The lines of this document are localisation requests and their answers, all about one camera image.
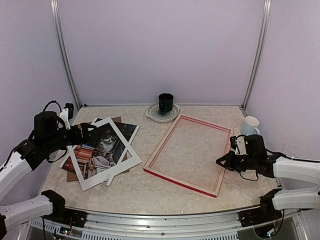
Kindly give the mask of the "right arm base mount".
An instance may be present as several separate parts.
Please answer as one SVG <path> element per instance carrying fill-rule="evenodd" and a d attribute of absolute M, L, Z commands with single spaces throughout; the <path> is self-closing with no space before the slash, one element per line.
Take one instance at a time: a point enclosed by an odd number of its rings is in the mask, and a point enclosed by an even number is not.
<path fill-rule="evenodd" d="M 241 211 L 238 217 L 242 227 L 261 225 L 254 229 L 254 233 L 260 239 L 271 239 L 281 229 L 284 213 L 284 210 L 275 209 L 271 197 L 264 196 L 260 198 L 258 208 Z"/>

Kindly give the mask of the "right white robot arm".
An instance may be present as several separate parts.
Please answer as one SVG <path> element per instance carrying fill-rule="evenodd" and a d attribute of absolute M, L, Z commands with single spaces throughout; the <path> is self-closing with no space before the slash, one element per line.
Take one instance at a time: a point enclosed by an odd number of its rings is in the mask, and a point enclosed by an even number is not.
<path fill-rule="evenodd" d="M 261 135 L 242 136 L 245 154 L 240 154 L 238 138 L 230 137 L 231 150 L 216 160 L 216 164 L 231 172 L 255 171 L 257 176 L 293 179 L 314 184 L 315 187 L 285 190 L 276 188 L 260 198 L 258 208 L 239 213 L 243 226 L 264 223 L 284 216 L 287 209 L 312 210 L 320 207 L 320 162 L 288 157 L 265 147 Z"/>

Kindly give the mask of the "white photo mat board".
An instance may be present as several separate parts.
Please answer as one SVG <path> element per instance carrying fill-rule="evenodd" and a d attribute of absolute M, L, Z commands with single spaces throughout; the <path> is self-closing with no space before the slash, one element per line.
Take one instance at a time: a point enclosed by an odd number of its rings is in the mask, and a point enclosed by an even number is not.
<path fill-rule="evenodd" d="M 109 186 L 113 178 L 142 163 L 131 146 L 139 126 L 95 118 L 87 143 L 69 147 L 60 168 L 75 172 L 82 191 L 100 183 Z"/>

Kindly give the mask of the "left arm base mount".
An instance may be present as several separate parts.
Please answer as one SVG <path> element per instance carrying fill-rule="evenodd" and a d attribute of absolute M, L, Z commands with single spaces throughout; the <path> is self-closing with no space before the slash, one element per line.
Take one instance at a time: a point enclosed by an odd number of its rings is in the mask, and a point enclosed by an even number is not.
<path fill-rule="evenodd" d="M 43 217 L 46 220 L 68 225 L 70 227 L 83 228 L 86 223 L 87 216 L 88 213 L 85 211 L 64 208 L 60 210 L 54 210 L 51 214 L 44 215 Z"/>

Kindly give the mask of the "cat photo print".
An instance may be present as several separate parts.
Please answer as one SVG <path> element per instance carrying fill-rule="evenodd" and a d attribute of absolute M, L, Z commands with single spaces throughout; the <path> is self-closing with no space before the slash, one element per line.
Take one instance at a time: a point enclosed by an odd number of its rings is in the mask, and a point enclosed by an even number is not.
<path fill-rule="evenodd" d="M 139 126 L 117 122 L 118 119 L 121 121 L 120 117 L 112 120 L 115 120 L 114 124 L 129 143 L 130 140 L 133 140 Z M 122 162 L 127 159 L 126 147 L 109 123 L 97 127 L 92 134 L 93 137 L 88 144 L 80 144 L 74 149 L 84 180 L 114 167 L 119 161 Z M 70 156 L 61 168 L 76 174 Z"/>

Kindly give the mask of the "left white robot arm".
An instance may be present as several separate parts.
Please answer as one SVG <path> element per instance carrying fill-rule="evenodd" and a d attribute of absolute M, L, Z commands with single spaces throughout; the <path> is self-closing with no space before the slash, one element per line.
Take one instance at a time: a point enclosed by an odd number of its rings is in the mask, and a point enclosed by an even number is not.
<path fill-rule="evenodd" d="M 43 111 L 34 117 L 34 129 L 28 139 L 12 149 L 5 163 L 0 167 L 0 197 L 7 193 L 25 176 L 34 171 L 50 155 L 67 147 L 87 144 L 95 125 L 81 123 L 69 124 L 68 109 L 57 114 Z M 70 211 L 65 207 L 65 199 L 53 190 L 43 191 L 38 196 L 0 208 L 0 236 L 18 225 L 37 217 L 57 220 L 61 223 L 70 221 Z"/>

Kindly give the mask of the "red wooden picture frame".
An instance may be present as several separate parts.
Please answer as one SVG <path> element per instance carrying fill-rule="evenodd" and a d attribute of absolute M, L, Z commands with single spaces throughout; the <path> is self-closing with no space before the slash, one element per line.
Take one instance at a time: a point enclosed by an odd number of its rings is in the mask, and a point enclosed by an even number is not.
<path fill-rule="evenodd" d="M 216 160 L 229 152 L 232 135 L 232 128 L 179 114 L 143 170 L 215 198 L 225 173 Z"/>

